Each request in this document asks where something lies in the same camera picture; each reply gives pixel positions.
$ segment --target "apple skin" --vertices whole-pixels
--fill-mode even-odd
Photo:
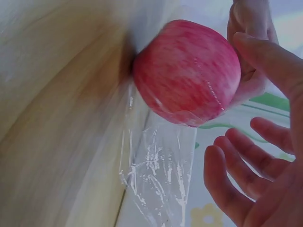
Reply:
[[[229,106],[241,68],[233,47],[219,33],[174,20],[136,57],[133,75],[142,98],[156,114],[175,124],[198,127]]]

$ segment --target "wood grain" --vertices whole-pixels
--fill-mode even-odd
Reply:
[[[114,225],[131,62],[176,3],[0,2],[0,227]]]

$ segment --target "plastic wrap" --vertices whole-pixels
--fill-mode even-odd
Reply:
[[[128,113],[136,108],[136,99],[142,98],[134,85],[129,92],[121,179],[151,226],[184,226],[196,129],[169,123],[149,111],[139,131],[138,116]]]
[[[171,19],[176,21],[176,16],[173,15]],[[192,33],[195,28],[201,29],[201,33],[197,38],[192,33],[192,39],[195,39],[193,43],[196,44],[183,38],[183,34],[179,37],[180,41],[185,40],[185,51],[173,45],[169,49],[169,43],[164,43],[170,56],[179,54],[177,59],[186,64],[169,74],[171,78],[164,78],[163,75],[167,74],[160,72],[165,57],[160,58],[163,54],[159,52],[156,53],[159,58],[152,60],[153,63],[143,63],[150,59],[150,55],[145,54],[148,48],[139,56],[143,62],[135,61],[135,74],[146,75],[149,71],[150,75],[148,79],[135,77],[137,87],[134,84],[130,87],[121,147],[121,179],[127,186],[127,193],[131,194],[137,208],[152,227],[185,226],[196,140],[196,128],[193,127],[224,113],[232,99],[225,91],[235,92],[241,75],[237,55],[221,35],[198,24],[179,20],[164,27],[160,32],[161,39],[167,36],[167,42],[171,38],[178,39],[180,34],[174,32],[178,30],[174,26],[183,27],[183,33]],[[175,63],[173,59],[165,64],[173,67]],[[221,80],[218,81],[213,74],[221,75]],[[152,80],[156,81],[155,86],[152,86]],[[172,80],[179,81],[174,86],[176,90],[172,89],[172,85],[166,87],[169,82],[173,83]],[[151,108],[143,129],[138,127],[138,118],[142,109],[149,108],[143,101],[140,102],[141,106],[136,106],[138,99],[142,98]]]

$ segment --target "plastic bag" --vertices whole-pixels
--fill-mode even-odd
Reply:
[[[140,130],[138,117],[147,108],[140,100],[136,87],[130,86],[121,179],[151,226],[184,226],[196,129],[169,123],[149,111]]]

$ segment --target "finger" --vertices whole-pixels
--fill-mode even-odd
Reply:
[[[288,154],[294,155],[293,143],[288,128],[272,123],[261,117],[252,119],[250,126],[269,143],[277,146]]]
[[[240,157],[236,148],[227,137],[221,136],[214,141],[225,155],[228,172],[237,182],[242,191],[254,200],[260,198],[264,191],[270,186],[271,181],[256,175]]]
[[[263,21],[254,20],[246,28],[246,34],[257,39],[268,40],[266,24]]]
[[[268,79],[258,71],[253,72],[253,76],[248,81],[242,81],[233,96],[230,107],[240,105],[250,98],[264,94],[268,86]]]
[[[206,149],[204,182],[218,207],[237,226],[243,226],[254,202],[241,194],[228,179],[224,153],[217,146]]]
[[[278,40],[278,36],[276,35],[276,29],[274,24],[272,24],[269,30],[267,31],[267,36],[271,42],[279,45],[279,40]]]
[[[294,54],[269,41],[236,33],[234,45],[254,68],[268,78],[289,98],[301,96],[303,61]]]
[[[225,135],[240,155],[263,177],[275,180],[291,164],[274,158],[255,145],[247,136],[237,129],[229,129]]]

